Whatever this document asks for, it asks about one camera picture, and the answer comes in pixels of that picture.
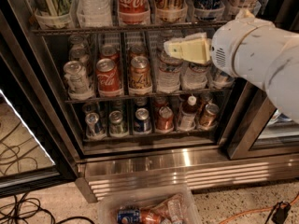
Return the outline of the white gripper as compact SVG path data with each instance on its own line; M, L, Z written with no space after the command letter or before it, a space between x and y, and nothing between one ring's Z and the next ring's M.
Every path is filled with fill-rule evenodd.
M238 77L240 64L248 64L250 57L262 50L266 29L274 29L271 21L254 18L241 8L235 20L227 22L213 35L212 43L206 33L196 33L164 42L164 51L170 57L187 62L205 64L210 61L231 77Z

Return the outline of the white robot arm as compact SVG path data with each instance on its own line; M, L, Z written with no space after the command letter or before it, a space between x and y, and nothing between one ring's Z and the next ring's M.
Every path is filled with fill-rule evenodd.
M282 114L299 122L299 34L279 29L248 10L219 28L211 39L203 33L164 42L172 58L211 61L231 77L242 77L265 91Z

